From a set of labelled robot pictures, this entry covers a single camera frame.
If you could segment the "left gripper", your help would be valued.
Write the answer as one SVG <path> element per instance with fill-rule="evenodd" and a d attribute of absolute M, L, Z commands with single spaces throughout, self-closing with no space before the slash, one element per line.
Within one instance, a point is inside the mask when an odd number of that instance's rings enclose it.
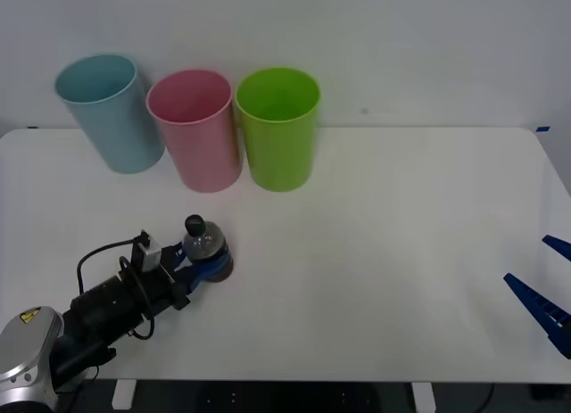
<path fill-rule="evenodd" d="M 128 264 L 129 315 L 155 318 L 168 308 L 182 310 L 200 283 L 220 283 L 233 269 L 229 250 L 208 260 L 191 261 L 182 242 L 163 247 L 159 259 L 132 255 Z"/>

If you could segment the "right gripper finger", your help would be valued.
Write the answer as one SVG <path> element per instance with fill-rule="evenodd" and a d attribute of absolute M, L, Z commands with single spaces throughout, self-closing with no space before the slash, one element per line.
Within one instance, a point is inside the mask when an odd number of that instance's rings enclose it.
<path fill-rule="evenodd" d="M 546 235 L 542 242 L 548 245 L 555 252 L 559 253 L 566 260 L 571 261 L 571 243 L 558 239 L 552 235 Z"/>
<path fill-rule="evenodd" d="M 508 273 L 503 280 L 541 326 L 554 347 L 570 359 L 570 314 Z"/>

